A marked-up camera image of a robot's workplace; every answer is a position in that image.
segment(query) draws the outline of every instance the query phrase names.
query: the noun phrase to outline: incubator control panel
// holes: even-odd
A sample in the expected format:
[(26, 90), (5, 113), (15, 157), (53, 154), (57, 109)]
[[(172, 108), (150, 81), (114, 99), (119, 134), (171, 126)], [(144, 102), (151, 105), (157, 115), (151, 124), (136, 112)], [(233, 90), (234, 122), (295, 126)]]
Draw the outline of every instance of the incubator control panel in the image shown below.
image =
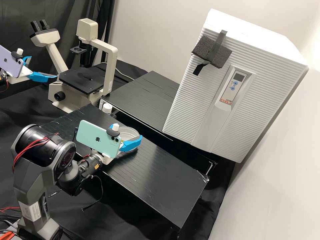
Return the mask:
[(229, 80), (229, 83), (220, 98), (220, 102), (231, 105), (247, 76), (246, 73), (236, 70)]

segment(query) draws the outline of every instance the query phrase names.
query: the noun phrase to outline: white wall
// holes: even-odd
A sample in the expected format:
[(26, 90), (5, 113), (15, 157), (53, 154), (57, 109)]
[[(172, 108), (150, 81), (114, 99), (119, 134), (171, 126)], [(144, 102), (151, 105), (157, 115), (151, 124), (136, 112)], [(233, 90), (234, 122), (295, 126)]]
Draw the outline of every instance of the white wall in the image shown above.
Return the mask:
[(287, 36), (300, 50), (319, 0), (117, 0), (110, 43), (119, 59), (180, 82), (210, 8)]
[(308, 60), (310, 66), (320, 71), (320, 10), (318, 19), (313, 26), (313, 31), (302, 47), (301, 53)]
[(307, 73), (243, 164), (210, 240), (320, 239), (319, 81)]

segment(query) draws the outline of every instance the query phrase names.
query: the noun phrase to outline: digital display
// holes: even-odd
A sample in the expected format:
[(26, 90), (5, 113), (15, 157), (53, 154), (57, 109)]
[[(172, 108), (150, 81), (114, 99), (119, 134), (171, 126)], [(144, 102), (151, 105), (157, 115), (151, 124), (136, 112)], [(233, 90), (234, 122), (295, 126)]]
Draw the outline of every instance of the digital display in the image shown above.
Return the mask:
[(244, 79), (244, 76), (241, 75), (241, 74), (239, 74), (239, 73), (236, 73), (236, 74), (234, 75), (233, 79), (234, 79), (234, 80), (237, 80), (237, 81), (239, 81), (239, 82), (242, 82), (243, 79)]

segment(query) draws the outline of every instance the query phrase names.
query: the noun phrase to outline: white cap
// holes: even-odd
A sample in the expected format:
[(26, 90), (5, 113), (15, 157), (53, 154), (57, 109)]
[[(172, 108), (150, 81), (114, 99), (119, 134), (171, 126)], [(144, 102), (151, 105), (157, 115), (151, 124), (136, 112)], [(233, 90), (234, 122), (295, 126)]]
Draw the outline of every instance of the white cap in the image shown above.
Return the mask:
[(112, 111), (112, 105), (110, 103), (105, 103), (103, 106), (102, 106), (102, 111), (107, 113), (107, 114), (110, 114), (111, 111)]
[(17, 49), (17, 54), (22, 55), (23, 54), (23, 49), (22, 48), (18, 48)]
[(113, 131), (118, 131), (119, 130), (119, 124), (118, 123), (114, 123), (112, 126), (112, 130)]

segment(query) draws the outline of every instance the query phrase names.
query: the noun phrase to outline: black platform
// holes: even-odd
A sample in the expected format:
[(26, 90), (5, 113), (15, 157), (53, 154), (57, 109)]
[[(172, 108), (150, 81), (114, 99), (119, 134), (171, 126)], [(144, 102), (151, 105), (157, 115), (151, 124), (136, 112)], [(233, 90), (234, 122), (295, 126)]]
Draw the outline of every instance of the black platform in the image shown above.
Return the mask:
[[(82, 119), (103, 128), (118, 122), (96, 107), (87, 105), (43, 125), (43, 128), (59, 132), (62, 138), (71, 140), (74, 128)], [(90, 153), (87, 146), (75, 142), (78, 154)], [(182, 228), (207, 184), (201, 173), (146, 138), (136, 152), (114, 159), (102, 170), (179, 228)]]
[(179, 84), (151, 71), (102, 98), (162, 132)]
[(105, 72), (98, 67), (69, 69), (60, 73), (59, 80), (85, 94), (103, 88)]

